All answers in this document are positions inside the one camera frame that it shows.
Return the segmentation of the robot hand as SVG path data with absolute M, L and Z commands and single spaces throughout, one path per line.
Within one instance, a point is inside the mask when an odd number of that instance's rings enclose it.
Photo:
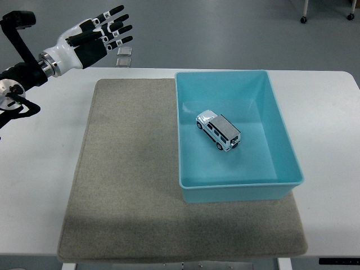
M 55 46 L 45 49 L 38 64 L 47 77 L 60 77 L 71 69 L 86 69 L 133 37 L 121 35 L 132 29 L 124 25 L 128 14 L 124 6 L 114 7 L 100 15 L 83 20 L 62 33 Z

